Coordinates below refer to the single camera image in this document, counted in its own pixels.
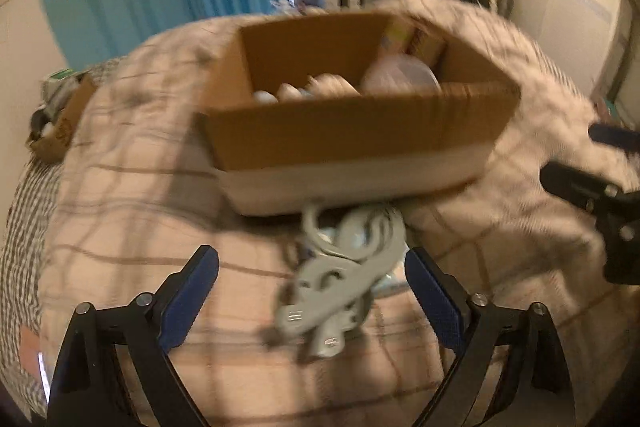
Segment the cream cloth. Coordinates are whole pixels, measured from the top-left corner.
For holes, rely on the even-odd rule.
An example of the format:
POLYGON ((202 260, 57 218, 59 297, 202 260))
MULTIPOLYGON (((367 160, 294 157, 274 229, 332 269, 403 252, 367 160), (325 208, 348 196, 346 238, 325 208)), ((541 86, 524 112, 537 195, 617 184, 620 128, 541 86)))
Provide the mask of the cream cloth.
POLYGON ((334 74, 309 76, 305 90, 315 98, 345 98, 359 95, 358 90, 344 77, 334 74))

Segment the large open cardboard box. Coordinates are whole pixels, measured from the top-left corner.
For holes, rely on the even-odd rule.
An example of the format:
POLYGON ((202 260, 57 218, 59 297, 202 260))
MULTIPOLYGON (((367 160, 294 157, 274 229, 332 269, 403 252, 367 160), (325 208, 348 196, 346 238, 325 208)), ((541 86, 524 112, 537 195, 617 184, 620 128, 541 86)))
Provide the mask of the large open cardboard box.
POLYGON ((286 215, 449 190, 478 178, 521 100, 490 58, 424 18, 380 12, 269 17, 233 31, 198 96, 198 122, 222 193, 244 216, 286 215), (442 90, 365 94, 393 17, 435 29, 447 47, 430 67, 442 90), (334 74, 359 92, 262 104, 253 93, 305 89, 334 74))

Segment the clear plastic container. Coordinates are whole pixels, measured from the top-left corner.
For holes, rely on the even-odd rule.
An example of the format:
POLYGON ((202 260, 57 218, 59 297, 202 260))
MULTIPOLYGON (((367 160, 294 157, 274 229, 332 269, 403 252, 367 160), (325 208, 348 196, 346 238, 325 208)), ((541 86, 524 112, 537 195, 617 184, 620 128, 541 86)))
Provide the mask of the clear plastic container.
POLYGON ((392 94, 414 91, 440 91, 434 72, 417 58, 397 54, 377 60, 360 80, 359 90, 365 94, 392 94))

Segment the red and tan book box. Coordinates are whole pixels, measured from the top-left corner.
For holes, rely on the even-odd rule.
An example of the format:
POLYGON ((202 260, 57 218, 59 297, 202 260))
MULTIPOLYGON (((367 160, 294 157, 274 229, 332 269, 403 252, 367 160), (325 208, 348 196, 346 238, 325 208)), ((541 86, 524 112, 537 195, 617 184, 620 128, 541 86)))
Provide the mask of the red and tan book box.
POLYGON ((378 47, 378 58, 406 54, 428 67, 434 67, 446 47, 446 40, 431 26, 409 17, 398 16, 391 18, 384 29, 378 47))

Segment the small brown cardboard box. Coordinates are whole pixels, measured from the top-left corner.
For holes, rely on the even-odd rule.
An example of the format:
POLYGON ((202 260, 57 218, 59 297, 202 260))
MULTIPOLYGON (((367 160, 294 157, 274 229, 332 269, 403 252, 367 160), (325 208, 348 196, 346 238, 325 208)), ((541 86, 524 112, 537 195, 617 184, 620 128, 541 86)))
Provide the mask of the small brown cardboard box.
POLYGON ((61 162, 70 149, 82 113, 96 92, 88 72, 64 69, 41 83, 41 104, 29 121, 27 146, 46 164, 61 162))

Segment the gingham bed sheet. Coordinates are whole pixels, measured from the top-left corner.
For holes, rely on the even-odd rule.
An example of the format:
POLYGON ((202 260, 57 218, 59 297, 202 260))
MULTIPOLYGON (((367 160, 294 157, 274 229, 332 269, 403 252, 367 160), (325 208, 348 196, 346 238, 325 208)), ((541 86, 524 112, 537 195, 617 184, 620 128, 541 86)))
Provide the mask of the gingham bed sheet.
POLYGON ((33 423, 46 408, 39 348, 21 346, 22 328, 39 332, 38 283, 44 239, 54 213, 63 165, 29 155, 9 209, 1 249, 1 382, 9 399, 33 423))

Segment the plaid fringed blanket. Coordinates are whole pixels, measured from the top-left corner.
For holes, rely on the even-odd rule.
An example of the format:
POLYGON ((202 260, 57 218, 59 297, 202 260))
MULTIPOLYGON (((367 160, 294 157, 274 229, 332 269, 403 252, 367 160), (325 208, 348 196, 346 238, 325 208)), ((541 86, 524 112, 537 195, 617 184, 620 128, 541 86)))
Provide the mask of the plaid fringed blanket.
MULTIPOLYGON (((558 329, 585 424, 622 376, 639 336, 639 293, 608 283, 590 217, 541 187, 550 159, 627 188, 623 153, 592 143, 590 101, 529 36, 450 0, 390 0, 480 51, 520 86, 521 103, 480 179, 404 200, 410 239, 497 305, 544 303, 558 329)), ((221 192, 196 133, 194 98, 239 17, 149 38, 117 66, 82 113, 66 155, 39 282, 40 348, 53 369, 79 303, 126 305, 179 270, 198 246, 218 251, 218 280, 171 360, 214 426, 408 426, 450 359, 410 291, 378 300, 333 358, 273 330, 300 262, 329 242, 336 212, 250 220, 221 192)))

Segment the white smartphone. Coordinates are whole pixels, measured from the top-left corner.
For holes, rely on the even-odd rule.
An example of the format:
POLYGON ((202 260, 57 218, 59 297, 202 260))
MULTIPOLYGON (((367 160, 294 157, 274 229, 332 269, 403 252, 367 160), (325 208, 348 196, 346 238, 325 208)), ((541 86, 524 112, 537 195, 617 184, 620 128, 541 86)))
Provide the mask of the white smartphone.
POLYGON ((49 404, 51 386, 50 386, 50 381, 47 374, 46 363, 44 363, 43 353, 41 351, 37 351, 36 360, 37 360, 37 367, 38 367, 38 373, 41 381, 41 386, 44 394, 44 399, 46 400, 46 403, 49 404))

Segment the white blue plush toy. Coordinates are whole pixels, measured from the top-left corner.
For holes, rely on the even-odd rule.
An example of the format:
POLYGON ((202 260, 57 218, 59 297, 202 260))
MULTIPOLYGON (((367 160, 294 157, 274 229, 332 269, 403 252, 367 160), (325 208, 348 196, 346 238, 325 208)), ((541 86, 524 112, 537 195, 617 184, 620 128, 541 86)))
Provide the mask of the white blue plush toy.
POLYGON ((262 104, 274 104, 281 102, 298 102, 310 98, 311 94, 306 89, 295 88, 292 84, 280 84, 276 93, 258 90, 253 93, 254 101, 262 104))

